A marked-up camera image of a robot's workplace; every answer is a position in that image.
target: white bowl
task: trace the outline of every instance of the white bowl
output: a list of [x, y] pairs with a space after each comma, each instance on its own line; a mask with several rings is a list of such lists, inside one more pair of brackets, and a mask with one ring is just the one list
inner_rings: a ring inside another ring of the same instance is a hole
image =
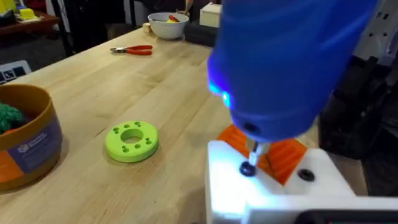
[[[169, 20], [169, 15], [173, 15], [180, 22], [163, 22]], [[156, 36], [162, 39], [176, 39], [182, 36], [184, 27], [189, 21], [188, 16], [171, 12], [158, 12], [148, 16], [150, 28]]]

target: pliers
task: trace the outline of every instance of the pliers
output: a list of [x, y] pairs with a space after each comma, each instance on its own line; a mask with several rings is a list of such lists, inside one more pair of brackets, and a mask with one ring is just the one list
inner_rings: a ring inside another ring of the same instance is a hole
[[151, 55], [151, 49], [153, 46], [151, 45], [138, 45], [133, 47], [113, 47], [111, 51], [113, 53], [127, 53], [134, 55]]

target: bowl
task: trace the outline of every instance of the bowl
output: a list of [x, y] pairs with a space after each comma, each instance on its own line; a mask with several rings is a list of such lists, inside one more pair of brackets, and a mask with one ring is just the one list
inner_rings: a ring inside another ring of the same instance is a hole
[[[169, 15], [173, 15], [180, 22], [166, 22], [169, 20]], [[156, 36], [162, 39], [176, 39], [182, 36], [189, 17], [178, 13], [158, 12], [149, 15], [148, 20], [150, 28]]]
[[0, 191], [34, 182], [57, 163], [62, 131], [50, 95], [32, 85], [0, 85], [0, 102], [19, 109], [27, 123], [0, 134]]

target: white box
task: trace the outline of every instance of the white box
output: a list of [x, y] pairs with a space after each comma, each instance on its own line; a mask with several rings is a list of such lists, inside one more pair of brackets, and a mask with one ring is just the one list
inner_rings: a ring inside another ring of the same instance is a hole
[[200, 9], [199, 24], [202, 26], [216, 27], [220, 26], [221, 5], [209, 3]]

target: green object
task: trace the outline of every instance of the green object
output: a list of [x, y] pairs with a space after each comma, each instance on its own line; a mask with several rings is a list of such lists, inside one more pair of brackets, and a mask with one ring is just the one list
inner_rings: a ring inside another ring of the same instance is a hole
[[0, 103], [0, 134], [24, 122], [24, 115], [15, 107]]
[[106, 150], [119, 162], [139, 162], [155, 153], [159, 139], [156, 128], [144, 121], [126, 121], [112, 128], [105, 138]]

